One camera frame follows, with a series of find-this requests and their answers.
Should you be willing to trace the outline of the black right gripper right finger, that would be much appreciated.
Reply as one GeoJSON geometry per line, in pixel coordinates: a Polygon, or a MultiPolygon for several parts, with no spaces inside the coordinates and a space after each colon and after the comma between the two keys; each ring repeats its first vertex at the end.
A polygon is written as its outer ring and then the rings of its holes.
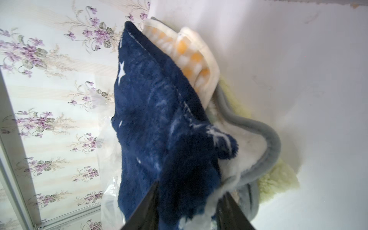
{"type": "Polygon", "coordinates": [[[229,192],[218,201],[216,221],[218,230],[255,230],[229,192]]]}

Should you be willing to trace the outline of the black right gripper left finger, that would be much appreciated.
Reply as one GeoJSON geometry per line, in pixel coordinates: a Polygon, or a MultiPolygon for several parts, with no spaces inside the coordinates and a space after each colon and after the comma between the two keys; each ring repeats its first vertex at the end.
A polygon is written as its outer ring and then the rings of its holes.
{"type": "Polygon", "coordinates": [[[158,230],[158,185],[156,181],[121,230],[158,230]]]}

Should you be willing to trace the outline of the light green blanket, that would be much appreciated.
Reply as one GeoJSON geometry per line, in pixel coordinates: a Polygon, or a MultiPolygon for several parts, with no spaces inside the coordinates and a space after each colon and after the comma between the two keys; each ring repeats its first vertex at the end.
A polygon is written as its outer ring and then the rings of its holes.
{"type": "MultiPolygon", "coordinates": [[[[230,103],[230,108],[236,115],[244,118],[253,117],[250,110],[246,109],[236,98],[235,93],[232,91],[225,78],[220,77],[219,85],[230,103]]],[[[291,189],[298,189],[300,183],[294,169],[280,158],[275,166],[258,180],[258,186],[260,203],[262,204],[272,200],[277,194],[284,193],[291,189]]]]}

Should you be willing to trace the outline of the clear plastic vacuum bag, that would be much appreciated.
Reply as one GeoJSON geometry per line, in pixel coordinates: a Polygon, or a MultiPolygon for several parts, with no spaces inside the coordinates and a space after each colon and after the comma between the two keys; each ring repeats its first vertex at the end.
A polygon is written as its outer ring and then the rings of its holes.
{"type": "Polygon", "coordinates": [[[104,230],[119,230],[125,224],[124,214],[118,206],[118,194],[122,173],[122,153],[117,135],[111,124],[114,115],[114,102],[101,95],[93,99],[99,116],[97,137],[97,159],[99,177],[103,191],[101,220],[104,230]]]}

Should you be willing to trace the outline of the navy blue star blanket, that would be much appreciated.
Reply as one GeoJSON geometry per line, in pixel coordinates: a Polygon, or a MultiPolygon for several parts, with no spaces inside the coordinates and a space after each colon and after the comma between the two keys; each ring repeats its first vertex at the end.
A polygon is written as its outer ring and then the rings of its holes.
{"type": "Polygon", "coordinates": [[[234,158],[236,140],[214,127],[174,61],[131,22],[118,51],[112,127],[122,149],[118,205],[129,219],[158,182],[160,230],[204,211],[220,186],[219,160],[234,158]]]}

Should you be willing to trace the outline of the orange checkered blanket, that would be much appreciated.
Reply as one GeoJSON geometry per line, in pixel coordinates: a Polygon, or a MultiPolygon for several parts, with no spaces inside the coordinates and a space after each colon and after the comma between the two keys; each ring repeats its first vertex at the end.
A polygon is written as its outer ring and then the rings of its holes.
{"type": "Polygon", "coordinates": [[[142,32],[180,68],[206,109],[219,83],[220,70],[199,33],[189,27],[176,32],[156,19],[146,20],[142,32]]]}

